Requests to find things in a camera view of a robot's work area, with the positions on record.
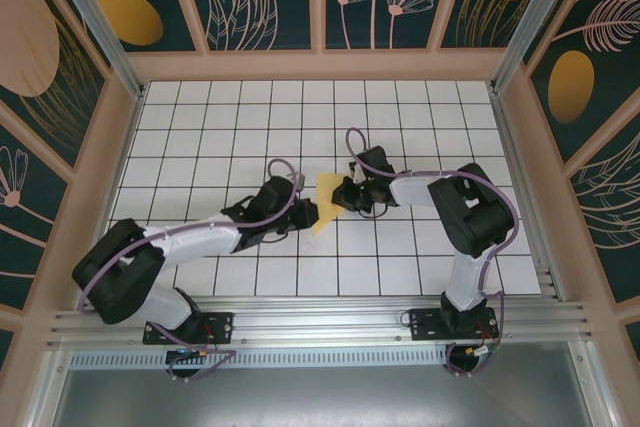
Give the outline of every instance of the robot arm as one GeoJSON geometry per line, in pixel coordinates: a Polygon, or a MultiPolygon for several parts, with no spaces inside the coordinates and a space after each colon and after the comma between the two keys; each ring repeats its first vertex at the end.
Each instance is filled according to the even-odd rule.
{"type": "Polygon", "coordinates": [[[155,322],[174,331],[181,339],[191,338],[200,328],[200,311],[180,289],[167,289],[155,284],[165,269],[204,256],[232,254],[259,244],[268,233],[286,235],[292,230],[311,227],[318,220],[318,210],[309,199],[296,195],[285,215],[259,227],[246,227],[272,217],[287,205],[292,189],[299,192],[302,182],[294,186],[283,177],[274,176],[258,194],[223,209],[205,221],[203,228],[177,229],[140,226],[131,219],[117,222],[80,261],[73,279],[81,289],[109,259],[124,247],[158,233],[178,230],[142,245],[129,257],[100,278],[89,293],[89,300],[106,324],[116,324],[130,317],[155,322]],[[233,227],[238,224],[245,227],[233,227]]]}

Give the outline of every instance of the leaf illustration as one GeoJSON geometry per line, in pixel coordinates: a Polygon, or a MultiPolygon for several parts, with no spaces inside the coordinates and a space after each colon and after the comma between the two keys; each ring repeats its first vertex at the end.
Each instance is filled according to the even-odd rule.
{"type": "Polygon", "coordinates": [[[589,50],[621,52],[640,32],[640,0],[604,0],[580,30],[589,50]]]}

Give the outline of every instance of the purple cable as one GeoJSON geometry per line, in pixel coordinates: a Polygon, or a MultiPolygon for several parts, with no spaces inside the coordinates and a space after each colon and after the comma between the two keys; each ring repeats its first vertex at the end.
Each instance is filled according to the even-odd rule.
{"type": "MultiPolygon", "coordinates": [[[[389,172],[384,172],[382,170],[378,170],[376,168],[370,167],[367,164],[365,164],[362,160],[360,160],[357,156],[357,154],[355,153],[355,151],[353,150],[353,148],[351,148],[351,143],[349,142],[349,135],[351,134],[351,132],[356,132],[360,138],[362,139],[362,143],[364,144],[364,149],[366,150],[367,148],[367,140],[364,136],[364,133],[356,128],[356,127],[350,127],[349,129],[347,129],[347,132],[345,133],[345,143],[347,144],[347,150],[349,151],[349,154],[351,155],[351,157],[353,157],[353,160],[356,162],[356,164],[358,164],[360,167],[362,167],[363,169],[366,169],[370,172],[373,172],[374,174],[378,174],[378,175],[382,175],[384,177],[391,177],[391,178],[398,178],[398,177],[432,177],[432,176],[457,176],[457,177],[463,177],[465,179],[470,179],[473,180],[475,182],[478,182],[479,184],[484,185],[485,187],[491,189],[493,192],[495,192],[498,197],[500,197],[505,204],[507,204],[507,207],[509,208],[509,210],[511,211],[511,215],[514,218],[514,224],[513,224],[513,231],[511,232],[511,235],[509,236],[508,239],[506,239],[502,244],[496,246],[496,248],[494,248],[491,252],[489,252],[489,255],[487,256],[487,258],[484,261],[484,264],[482,265],[482,270],[480,271],[480,279],[478,281],[478,289],[480,290],[480,293],[482,294],[482,296],[486,299],[491,299],[491,298],[495,298],[495,297],[500,297],[500,327],[499,327],[499,332],[498,332],[498,339],[496,341],[497,344],[500,343],[500,341],[502,340],[502,331],[503,331],[503,327],[504,327],[504,292],[502,291],[498,291],[494,294],[487,294],[484,292],[484,280],[487,274],[487,271],[489,270],[489,267],[491,266],[491,261],[493,260],[493,258],[498,254],[498,252],[504,250],[505,248],[507,248],[509,246],[509,244],[511,244],[516,236],[518,235],[518,231],[520,230],[520,223],[518,222],[518,212],[516,211],[516,208],[514,207],[513,203],[511,202],[511,200],[509,199],[509,197],[506,196],[506,194],[504,192],[502,192],[500,189],[498,189],[495,185],[493,185],[491,182],[488,182],[487,180],[483,179],[482,177],[479,177],[477,175],[474,174],[469,174],[467,172],[460,172],[457,170],[434,170],[434,171],[428,171],[428,170],[420,170],[420,171],[411,171],[411,172],[404,172],[404,173],[399,173],[399,174],[391,174],[389,172]]],[[[455,342],[451,345],[449,345],[449,347],[447,348],[447,355],[446,355],[446,364],[445,367],[447,368],[447,370],[449,372],[451,372],[452,374],[468,374],[471,375],[470,373],[464,372],[463,370],[457,368],[455,365],[451,364],[450,362],[450,358],[451,358],[451,351],[453,350],[453,348],[456,346],[455,342]]],[[[485,360],[485,362],[476,370],[476,374],[480,373],[488,364],[489,364],[489,359],[493,357],[493,354],[491,354],[489,356],[489,358],[487,360],[485,360]]]]}
{"type": "MultiPolygon", "coordinates": [[[[217,227],[252,228],[252,227],[262,227],[263,225],[267,225],[267,224],[270,224],[271,222],[274,222],[275,220],[278,220],[280,217],[282,217],[284,214],[286,214],[287,210],[289,210],[289,207],[291,207],[293,205],[293,202],[295,201],[296,194],[298,193],[298,189],[297,189],[297,187],[298,187],[298,176],[296,174],[296,170],[294,169],[293,165],[291,165],[289,162],[287,162],[284,159],[273,159],[273,160],[271,160],[271,162],[269,162],[269,164],[267,165],[267,172],[269,173],[269,175],[271,175],[271,167],[275,163],[284,164],[291,171],[291,177],[292,177],[291,181],[293,183],[293,189],[291,189],[291,196],[287,200],[287,203],[284,205],[284,207],[282,207],[282,209],[280,209],[280,211],[278,211],[276,214],[274,214],[273,216],[271,216],[271,217],[269,217],[267,219],[261,220],[260,222],[215,222],[215,223],[214,222],[210,222],[210,221],[209,222],[207,222],[207,221],[198,222],[198,223],[195,223],[195,224],[183,225],[183,226],[180,226],[180,227],[175,227],[173,229],[168,229],[168,230],[166,230],[164,232],[159,232],[157,234],[150,235],[149,237],[145,237],[143,239],[137,240],[136,242],[134,242],[132,244],[129,244],[127,247],[125,247],[120,252],[118,252],[116,255],[114,255],[111,259],[109,259],[109,261],[106,264],[104,264],[100,268],[100,270],[98,270],[98,273],[93,276],[93,278],[87,283],[85,288],[82,290],[82,293],[80,294],[80,300],[78,301],[77,309],[80,312],[85,312],[86,311],[85,310],[85,302],[87,300],[89,292],[91,292],[91,290],[100,281],[100,279],[102,277],[104,277],[104,275],[107,273],[107,271],[109,271],[109,269],[111,269],[114,265],[117,264],[118,260],[120,260],[125,255],[129,254],[130,252],[133,252],[134,250],[136,250],[138,247],[140,247],[142,245],[145,245],[145,244],[148,244],[150,242],[153,242],[154,240],[165,238],[166,236],[171,236],[171,235],[179,234],[179,233],[182,233],[182,232],[189,232],[191,230],[197,230],[197,229],[202,229],[202,228],[212,228],[214,225],[217,226],[217,227]]],[[[207,348],[207,347],[197,347],[195,345],[188,344],[188,343],[178,339],[174,335],[172,335],[169,331],[167,331],[161,325],[156,324],[156,323],[151,323],[151,325],[153,325],[153,327],[155,329],[157,329],[158,332],[160,332],[162,335],[167,337],[167,339],[169,339],[172,342],[174,342],[174,343],[176,343],[178,345],[181,345],[181,346],[183,346],[183,347],[185,347],[187,349],[190,349],[190,350],[193,350],[193,351],[199,351],[199,352],[206,352],[208,354],[222,354],[222,355],[225,355],[225,357],[223,357],[215,365],[209,367],[206,370],[198,372],[195,375],[192,375],[190,377],[190,379],[192,381],[201,379],[201,378],[205,377],[206,375],[209,375],[215,369],[217,369],[220,365],[222,365],[223,363],[229,361],[233,356],[236,355],[236,351],[235,350],[217,350],[217,349],[210,349],[210,348],[207,348]]],[[[175,378],[175,375],[173,374],[173,365],[175,365],[174,362],[172,362],[169,365],[169,373],[175,378]]]]}

